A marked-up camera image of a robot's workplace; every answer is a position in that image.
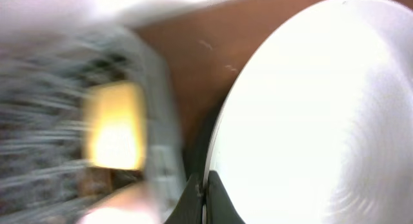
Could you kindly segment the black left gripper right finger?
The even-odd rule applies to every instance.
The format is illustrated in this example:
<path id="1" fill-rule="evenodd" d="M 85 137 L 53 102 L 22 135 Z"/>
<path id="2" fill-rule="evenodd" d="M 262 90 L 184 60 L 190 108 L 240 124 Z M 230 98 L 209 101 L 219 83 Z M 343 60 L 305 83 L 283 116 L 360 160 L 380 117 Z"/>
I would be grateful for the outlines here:
<path id="1" fill-rule="evenodd" d="M 206 184 L 206 223 L 245 224 L 237 213 L 219 174 L 211 170 Z"/>

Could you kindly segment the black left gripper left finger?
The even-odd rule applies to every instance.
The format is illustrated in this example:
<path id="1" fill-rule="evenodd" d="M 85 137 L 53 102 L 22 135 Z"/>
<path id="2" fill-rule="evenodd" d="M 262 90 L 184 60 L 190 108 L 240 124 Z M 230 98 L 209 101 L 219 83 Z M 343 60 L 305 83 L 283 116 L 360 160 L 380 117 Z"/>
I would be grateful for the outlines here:
<path id="1" fill-rule="evenodd" d="M 198 174 L 192 174 L 165 224 L 202 224 L 203 188 Z"/>

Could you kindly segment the yellow plastic bowl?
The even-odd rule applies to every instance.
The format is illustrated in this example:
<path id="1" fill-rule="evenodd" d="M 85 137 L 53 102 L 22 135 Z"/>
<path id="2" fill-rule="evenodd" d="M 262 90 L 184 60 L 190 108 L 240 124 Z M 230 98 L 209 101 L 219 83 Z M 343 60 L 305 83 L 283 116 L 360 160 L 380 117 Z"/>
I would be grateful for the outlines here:
<path id="1" fill-rule="evenodd" d="M 92 167 L 142 170 L 148 148 L 143 89 L 131 81 L 97 85 L 83 101 L 83 156 Z"/>

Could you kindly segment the light grey plate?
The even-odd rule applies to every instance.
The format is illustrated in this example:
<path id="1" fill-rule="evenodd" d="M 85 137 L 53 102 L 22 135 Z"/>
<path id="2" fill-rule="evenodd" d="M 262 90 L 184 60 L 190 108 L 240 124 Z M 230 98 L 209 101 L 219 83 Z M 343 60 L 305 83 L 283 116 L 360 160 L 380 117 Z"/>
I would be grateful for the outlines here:
<path id="1" fill-rule="evenodd" d="M 324 0 L 232 86 L 208 153 L 245 223 L 412 222 L 412 10 Z"/>

